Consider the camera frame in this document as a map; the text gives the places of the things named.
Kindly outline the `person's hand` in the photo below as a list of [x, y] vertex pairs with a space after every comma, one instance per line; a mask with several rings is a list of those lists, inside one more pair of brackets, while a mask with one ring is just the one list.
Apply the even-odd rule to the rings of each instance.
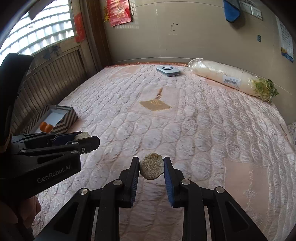
[[10, 208], [1, 203], [1, 240], [34, 240], [31, 226], [41, 204], [36, 196]]

